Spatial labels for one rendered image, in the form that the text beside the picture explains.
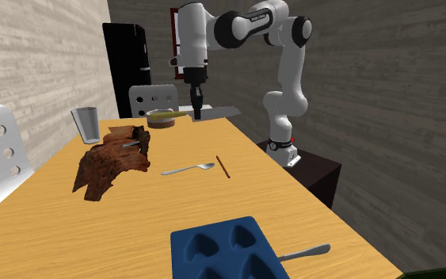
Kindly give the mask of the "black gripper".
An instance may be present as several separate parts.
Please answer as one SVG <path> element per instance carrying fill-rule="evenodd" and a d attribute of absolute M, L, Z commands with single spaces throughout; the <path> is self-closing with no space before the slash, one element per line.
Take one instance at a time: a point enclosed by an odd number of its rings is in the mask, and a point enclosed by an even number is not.
<path fill-rule="evenodd" d="M 191 103 L 193 107 L 193 116 L 195 120 L 201 119 L 201 109 L 203 105 L 203 96 L 201 85 L 206 83 L 208 78 L 207 67 L 185 67 L 184 82 L 190 85 Z"/>

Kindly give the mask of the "brown bowl with white rim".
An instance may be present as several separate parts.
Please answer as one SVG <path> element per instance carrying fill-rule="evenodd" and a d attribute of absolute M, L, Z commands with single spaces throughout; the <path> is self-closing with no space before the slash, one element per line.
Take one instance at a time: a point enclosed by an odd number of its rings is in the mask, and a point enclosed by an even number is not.
<path fill-rule="evenodd" d="M 172 112 L 172 109 L 154 109 L 151 111 L 148 111 L 146 113 L 147 118 L 147 126 L 149 128 L 169 128 L 173 127 L 175 125 L 175 119 L 173 117 L 171 118 L 162 118 L 162 119 L 153 119 L 152 116 L 157 113 L 167 113 Z"/>

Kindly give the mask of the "silver spoon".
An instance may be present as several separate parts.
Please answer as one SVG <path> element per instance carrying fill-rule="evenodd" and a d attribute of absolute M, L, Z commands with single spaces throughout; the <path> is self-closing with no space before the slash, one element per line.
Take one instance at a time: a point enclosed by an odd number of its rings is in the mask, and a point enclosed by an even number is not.
<path fill-rule="evenodd" d="M 203 163 L 203 164 L 199 164 L 199 165 L 195 165 L 195 166 L 188 166 L 188 167 L 184 167 L 181 169 L 176 169 L 176 170 L 169 170 L 169 171 L 165 171 L 165 172 L 161 172 L 161 175 L 170 175 L 170 174 L 176 174 L 185 170 L 190 170 L 190 169 L 194 169 L 194 168 L 199 168 L 202 170 L 209 170 L 211 169 L 215 164 L 213 162 L 210 163 Z"/>

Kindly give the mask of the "brown pencil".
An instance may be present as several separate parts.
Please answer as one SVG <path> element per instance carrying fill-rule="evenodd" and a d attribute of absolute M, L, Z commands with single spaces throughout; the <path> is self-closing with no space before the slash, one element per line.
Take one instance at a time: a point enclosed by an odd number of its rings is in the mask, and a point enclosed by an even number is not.
<path fill-rule="evenodd" d="M 228 173 L 228 171 L 227 171 L 227 168 L 224 166 L 222 160 L 220 159 L 220 157 L 219 157 L 218 155 L 216 156 L 216 159 L 217 159 L 219 165 L 221 166 L 223 172 L 225 173 L 226 177 L 227 177 L 227 178 L 231 178 L 231 176 L 229 175 L 229 173 Z"/>

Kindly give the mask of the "black refrigerator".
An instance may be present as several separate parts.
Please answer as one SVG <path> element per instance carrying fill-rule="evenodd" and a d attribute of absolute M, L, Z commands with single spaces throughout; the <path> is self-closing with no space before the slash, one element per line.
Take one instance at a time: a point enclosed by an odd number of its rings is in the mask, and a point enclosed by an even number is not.
<path fill-rule="evenodd" d="M 131 118 L 129 89 L 151 84 L 146 33 L 140 25 L 126 23 L 103 23 L 102 30 L 119 117 Z"/>

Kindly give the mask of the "wooden table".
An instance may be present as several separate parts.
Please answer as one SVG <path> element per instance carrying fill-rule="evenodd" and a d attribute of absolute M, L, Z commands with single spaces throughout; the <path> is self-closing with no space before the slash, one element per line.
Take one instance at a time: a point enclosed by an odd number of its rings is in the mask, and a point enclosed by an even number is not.
<path fill-rule="evenodd" d="M 330 244 L 326 254 L 284 262 L 291 279 L 400 274 L 228 120 L 180 117 L 152 130 L 148 171 L 123 172 L 98 202 L 72 192 L 87 150 L 73 139 L 0 204 L 0 279 L 172 279 L 173 231 L 242 216 L 279 255 Z"/>

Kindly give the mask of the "rough brown bark piece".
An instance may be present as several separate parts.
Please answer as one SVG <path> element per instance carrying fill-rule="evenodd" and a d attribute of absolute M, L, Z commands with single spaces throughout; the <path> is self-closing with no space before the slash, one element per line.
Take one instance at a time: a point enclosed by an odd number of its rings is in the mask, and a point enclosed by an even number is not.
<path fill-rule="evenodd" d="M 138 170 L 147 172 L 151 134 L 143 125 L 109 127 L 102 144 L 96 144 L 81 158 L 72 192 L 86 187 L 85 201 L 99 201 L 112 187 L 112 182 L 122 172 Z M 140 145 L 122 147 L 124 143 L 140 141 Z"/>

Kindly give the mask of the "grey cup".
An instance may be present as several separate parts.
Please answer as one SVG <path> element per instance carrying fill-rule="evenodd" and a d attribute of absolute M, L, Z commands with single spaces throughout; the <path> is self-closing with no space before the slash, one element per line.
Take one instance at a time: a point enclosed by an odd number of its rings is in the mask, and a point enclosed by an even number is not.
<path fill-rule="evenodd" d="M 71 110 L 82 141 L 85 144 L 98 143 L 101 139 L 98 125 L 97 109 L 82 107 Z"/>

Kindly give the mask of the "dark robot stand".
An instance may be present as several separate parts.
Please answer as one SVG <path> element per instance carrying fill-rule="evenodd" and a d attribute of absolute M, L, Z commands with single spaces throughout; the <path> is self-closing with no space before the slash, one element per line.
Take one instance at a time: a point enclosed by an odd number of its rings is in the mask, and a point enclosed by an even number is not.
<path fill-rule="evenodd" d="M 293 167 L 284 169 L 326 207 L 333 207 L 341 164 L 301 149 L 301 159 Z"/>

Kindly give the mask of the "blue moulded baking tray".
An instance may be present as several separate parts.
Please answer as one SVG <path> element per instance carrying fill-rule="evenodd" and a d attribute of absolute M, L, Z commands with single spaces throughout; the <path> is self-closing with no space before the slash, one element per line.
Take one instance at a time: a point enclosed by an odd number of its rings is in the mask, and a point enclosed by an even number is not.
<path fill-rule="evenodd" d="M 233 220 L 174 231 L 173 279 L 290 279 L 256 220 Z"/>

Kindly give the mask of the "yellow handled kitchen knife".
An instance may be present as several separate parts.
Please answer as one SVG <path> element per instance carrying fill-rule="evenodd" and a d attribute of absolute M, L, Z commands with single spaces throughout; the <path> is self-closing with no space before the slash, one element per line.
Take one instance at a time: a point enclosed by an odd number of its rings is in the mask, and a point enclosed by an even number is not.
<path fill-rule="evenodd" d="M 241 113 L 241 111 L 238 108 L 235 108 L 234 106 L 226 106 L 226 107 L 216 107 L 216 108 L 210 108 L 210 109 L 201 109 L 199 113 L 199 118 L 196 118 L 196 114 L 193 110 L 189 111 L 166 111 L 166 112 L 155 112 L 152 113 L 148 119 L 151 121 L 159 121 L 159 120 L 165 120 L 175 117 L 182 117 L 182 116 L 190 116 L 192 121 L 204 121 L 204 120 L 214 120 L 219 118 L 225 118 L 225 117 L 232 117 L 237 116 Z"/>

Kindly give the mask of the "red framed wall picture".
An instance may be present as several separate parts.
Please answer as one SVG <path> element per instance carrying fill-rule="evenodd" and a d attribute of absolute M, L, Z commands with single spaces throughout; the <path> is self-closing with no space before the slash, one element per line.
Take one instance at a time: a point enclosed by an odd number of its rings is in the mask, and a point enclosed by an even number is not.
<path fill-rule="evenodd" d="M 178 8 L 171 8 L 170 9 L 170 20 L 171 20 L 171 29 L 172 29 L 173 56 L 178 55 L 179 51 L 180 51 L 180 40 L 179 40 L 179 35 L 178 35 L 177 17 L 178 17 Z M 184 78 L 183 67 L 175 67 L 174 72 L 175 72 L 175 75 L 174 75 L 175 79 L 183 79 Z"/>

